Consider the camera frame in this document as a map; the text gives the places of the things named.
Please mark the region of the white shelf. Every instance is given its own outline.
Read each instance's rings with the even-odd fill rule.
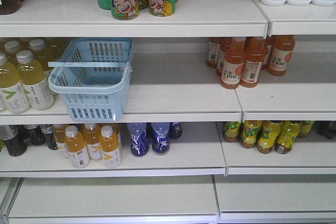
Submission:
[[[178,0],[170,17],[144,9],[126,22],[113,19],[97,0],[25,0],[20,10],[0,17],[1,37],[264,36],[266,30],[251,0]]]
[[[239,142],[223,138],[224,123],[218,123],[227,175],[336,174],[336,142],[320,136],[316,130],[306,138],[296,138],[285,155],[273,150],[262,154],[257,148],[245,149]]]
[[[215,176],[218,223],[336,221],[334,175]]]
[[[333,53],[294,53],[284,76],[262,70],[255,88],[236,89],[243,120],[335,120]]]
[[[9,214],[10,224],[215,223],[216,220],[211,176],[26,178]]]
[[[19,157],[0,153],[0,177],[134,177],[224,174],[225,161],[215,123],[183,123],[183,135],[171,140],[169,152],[155,154],[150,144],[147,154],[136,157],[130,151],[130,136],[123,126],[121,164],[107,168],[103,160],[90,161],[77,169],[69,159],[46,144],[33,146]]]
[[[268,6],[252,0],[269,21],[268,35],[336,34],[336,6]]]

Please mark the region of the orange juice bottle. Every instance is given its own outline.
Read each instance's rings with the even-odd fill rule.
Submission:
[[[234,37],[224,59],[221,85],[226,89],[236,89],[239,86],[240,76],[245,61],[246,37]]]
[[[274,76],[283,76],[295,46],[294,35],[280,35],[276,38],[267,71]]]
[[[240,84],[247,88],[253,88],[258,84],[258,77],[262,62],[265,58],[265,40],[262,37],[253,37],[245,51],[245,63]]]

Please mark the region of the bottle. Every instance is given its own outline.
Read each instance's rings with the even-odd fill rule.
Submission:
[[[54,137],[57,144],[57,148],[61,151],[62,157],[69,158],[67,147],[64,142],[65,129],[69,124],[54,124]]]
[[[231,42],[232,42],[232,37],[222,37],[219,40],[220,46],[219,46],[219,51],[218,51],[218,63],[216,67],[216,74],[218,76],[222,76],[226,51],[231,46]]]
[[[72,165],[76,168],[83,168],[89,164],[90,157],[84,137],[76,126],[71,125],[65,129],[65,145]]]
[[[272,56],[267,71],[274,76],[283,76],[287,71],[295,46],[294,35],[280,35],[274,42]]]
[[[41,128],[38,124],[25,124],[24,128],[28,131],[29,138],[32,144],[41,145],[46,142]]]
[[[226,51],[221,76],[221,85],[226,89],[236,89],[239,86],[245,61],[245,39],[246,37],[232,38],[231,46]]]
[[[152,148],[157,154],[165,154],[169,150],[169,123],[151,123],[154,139]]]
[[[113,134],[113,129],[109,125],[103,126],[100,132],[99,142],[101,144],[105,165],[114,168],[121,162],[117,135]]]
[[[10,156],[17,157],[27,150],[27,145],[18,136],[16,125],[0,125],[0,138],[4,141]]]
[[[101,160],[101,146],[99,142],[100,126],[97,123],[86,123],[83,128],[83,137],[92,160]]]
[[[257,141],[257,149],[261,153],[269,154],[273,150],[282,125],[282,121],[264,121],[261,136]]]
[[[30,107],[16,68],[3,53],[0,53],[0,94],[12,113],[22,113]]]
[[[127,128],[130,132],[131,153],[140,157],[148,152],[148,141],[146,133],[146,123],[128,123]]]
[[[30,105],[36,110],[51,107],[54,97],[41,64],[34,60],[33,53],[28,50],[20,51],[16,58],[19,62],[17,70]]]
[[[245,51],[245,63],[243,67],[240,85],[253,88],[258,85],[259,73],[265,58],[265,40],[262,37],[253,37],[251,44]]]

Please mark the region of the plastic basket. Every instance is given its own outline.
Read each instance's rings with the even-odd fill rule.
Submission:
[[[70,117],[80,122],[121,119],[131,80],[134,42],[129,38],[73,40],[49,77]]]

